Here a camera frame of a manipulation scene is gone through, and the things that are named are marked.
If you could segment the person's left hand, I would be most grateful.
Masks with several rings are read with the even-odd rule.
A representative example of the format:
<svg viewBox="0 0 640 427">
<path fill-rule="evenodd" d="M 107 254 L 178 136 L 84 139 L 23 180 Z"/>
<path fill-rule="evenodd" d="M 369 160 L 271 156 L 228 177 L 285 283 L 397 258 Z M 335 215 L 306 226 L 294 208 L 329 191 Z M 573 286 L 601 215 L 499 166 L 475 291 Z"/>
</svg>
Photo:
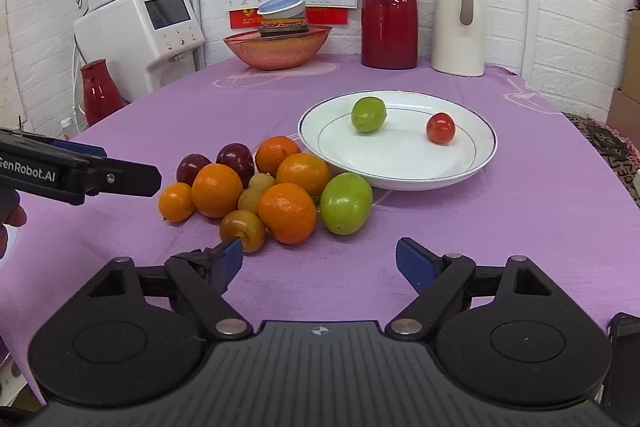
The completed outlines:
<svg viewBox="0 0 640 427">
<path fill-rule="evenodd" d="M 27 213 L 21 205 L 21 197 L 13 188 L 2 186 L 0 190 L 0 255 L 6 253 L 9 234 L 6 227 L 21 228 L 27 222 Z"/>
</svg>

